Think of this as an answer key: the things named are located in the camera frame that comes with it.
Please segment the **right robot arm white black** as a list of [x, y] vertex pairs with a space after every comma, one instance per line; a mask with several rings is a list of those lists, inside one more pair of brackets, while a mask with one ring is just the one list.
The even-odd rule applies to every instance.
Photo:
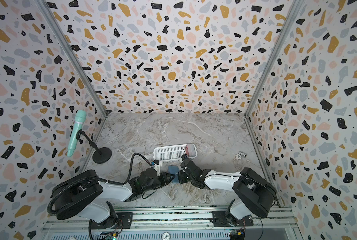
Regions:
[[212, 212], [210, 221], [215, 227], [242, 227], [244, 219], [251, 215], [267, 218], [275, 203], [276, 189], [254, 170], [244, 168], [241, 172], [220, 173], [202, 170], [188, 155], [181, 158], [182, 170], [178, 173], [181, 184], [191, 183], [198, 189], [231, 191], [238, 196], [226, 211]]

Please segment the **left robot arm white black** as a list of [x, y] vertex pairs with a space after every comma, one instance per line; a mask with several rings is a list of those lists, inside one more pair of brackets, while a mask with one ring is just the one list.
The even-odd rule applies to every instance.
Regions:
[[145, 193], [169, 185], [174, 178], [174, 174], [159, 174], [154, 168], [148, 168], [125, 184], [100, 178], [94, 170], [88, 170], [53, 188], [47, 212], [58, 220], [78, 216], [113, 225], [117, 215], [109, 200], [146, 199]]

